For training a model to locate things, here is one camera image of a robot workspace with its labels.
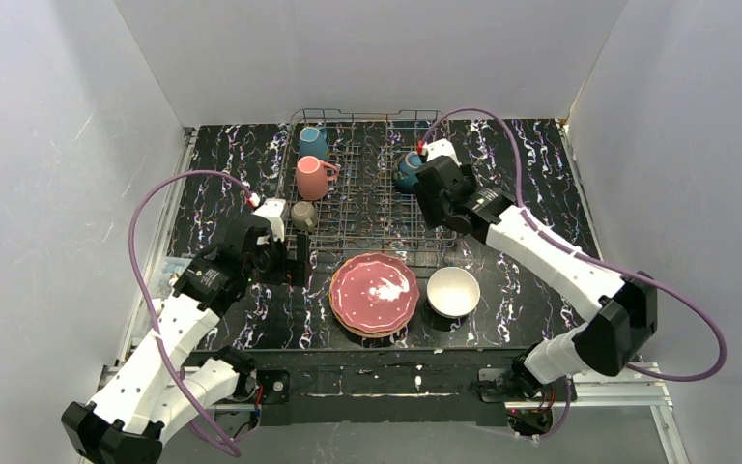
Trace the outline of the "metal wire dish rack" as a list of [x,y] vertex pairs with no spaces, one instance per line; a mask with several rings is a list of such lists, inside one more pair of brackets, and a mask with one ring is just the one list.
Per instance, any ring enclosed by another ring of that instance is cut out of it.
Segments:
[[435,109],[363,113],[334,108],[304,108],[293,114],[277,196],[290,203],[301,199],[295,170],[305,127],[324,131],[327,161],[339,169],[327,195],[314,203],[319,223],[310,235],[312,248],[344,254],[386,251],[411,258],[454,247],[456,234],[441,227],[427,229],[416,198],[393,184],[400,159],[415,150],[440,114]]

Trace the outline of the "beige ceramic mug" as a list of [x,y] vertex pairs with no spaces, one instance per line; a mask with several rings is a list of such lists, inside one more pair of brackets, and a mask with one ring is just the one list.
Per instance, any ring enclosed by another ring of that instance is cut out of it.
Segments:
[[290,210],[290,221],[299,231],[313,233],[317,228],[319,217],[312,203],[298,201]]

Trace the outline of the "clear plastic storage box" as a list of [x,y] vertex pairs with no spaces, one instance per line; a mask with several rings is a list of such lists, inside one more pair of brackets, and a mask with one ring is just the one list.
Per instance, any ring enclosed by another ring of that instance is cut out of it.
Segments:
[[150,276],[147,278],[147,288],[156,309],[160,309],[159,302],[168,298],[173,292],[173,283],[190,263],[190,258],[165,256],[158,260]]

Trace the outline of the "pink ceramic mug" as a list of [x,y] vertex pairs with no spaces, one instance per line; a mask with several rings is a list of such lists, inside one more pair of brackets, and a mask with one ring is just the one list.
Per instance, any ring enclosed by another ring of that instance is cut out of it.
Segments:
[[335,181],[339,168],[314,156],[304,156],[297,161],[295,179],[300,197],[306,201],[323,199],[329,183]]

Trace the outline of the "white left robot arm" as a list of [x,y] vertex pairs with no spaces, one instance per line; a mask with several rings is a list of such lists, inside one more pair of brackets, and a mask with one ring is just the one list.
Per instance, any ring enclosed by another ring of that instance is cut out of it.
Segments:
[[61,417],[74,450],[92,463],[155,463],[164,445],[218,400],[242,394],[255,363],[223,349],[193,374],[178,372],[198,342],[253,283],[302,286],[301,252],[288,256],[282,215],[263,206],[199,251],[155,310],[152,328],[115,376]]

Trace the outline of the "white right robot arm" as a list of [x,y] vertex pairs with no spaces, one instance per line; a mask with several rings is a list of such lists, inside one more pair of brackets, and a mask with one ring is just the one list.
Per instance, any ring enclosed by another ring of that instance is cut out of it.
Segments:
[[517,261],[556,290],[581,326],[533,344],[515,358],[505,384],[526,395],[574,374],[615,376],[657,328],[657,291],[585,255],[538,222],[499,188],[482,188],[471,169],[450,156],[417,168],[419,208],[429,228],[470,235]]

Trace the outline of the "white ceramic bowl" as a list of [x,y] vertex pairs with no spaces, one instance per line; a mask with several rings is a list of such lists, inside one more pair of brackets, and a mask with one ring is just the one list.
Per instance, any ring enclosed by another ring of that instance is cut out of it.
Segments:
[[428,279],[427,304],[440,316],[464,318],[475,311],[481,293],[476,278],[458,267],[445,267]]

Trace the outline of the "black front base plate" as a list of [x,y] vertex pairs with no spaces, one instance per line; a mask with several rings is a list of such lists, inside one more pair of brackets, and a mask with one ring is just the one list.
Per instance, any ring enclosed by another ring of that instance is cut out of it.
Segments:
[[518,349],[253,350],[264,387],[261,424],[474,422],[505,426],[510,410],[545,408],[563,381],[526,396],[507,384]]

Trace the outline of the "blue ceramic mug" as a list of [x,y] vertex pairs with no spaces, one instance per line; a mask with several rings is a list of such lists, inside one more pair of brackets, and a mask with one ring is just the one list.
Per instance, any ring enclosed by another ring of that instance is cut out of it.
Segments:
[[318,160],[328,158],[327,131],[322,126],[306,126],[299,134],[301,157],[314,157]]

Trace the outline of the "brown beige bowl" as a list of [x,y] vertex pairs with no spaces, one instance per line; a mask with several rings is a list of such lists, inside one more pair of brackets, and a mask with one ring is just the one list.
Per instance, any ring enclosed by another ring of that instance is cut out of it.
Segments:
[[417,183],[416,170],[422,165],[422,159],[417,151],[403,154],[397,162],[392,174],[394,188],[403,194],[414,194]]

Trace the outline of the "pink polka dot plate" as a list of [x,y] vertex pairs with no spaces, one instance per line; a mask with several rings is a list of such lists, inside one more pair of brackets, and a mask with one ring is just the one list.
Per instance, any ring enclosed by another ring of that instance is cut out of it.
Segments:
[[420,292],[414,272],[397,256],[365,253],[342,264],[329,286],[338,321],[355,334],[382,337],[404,328]]

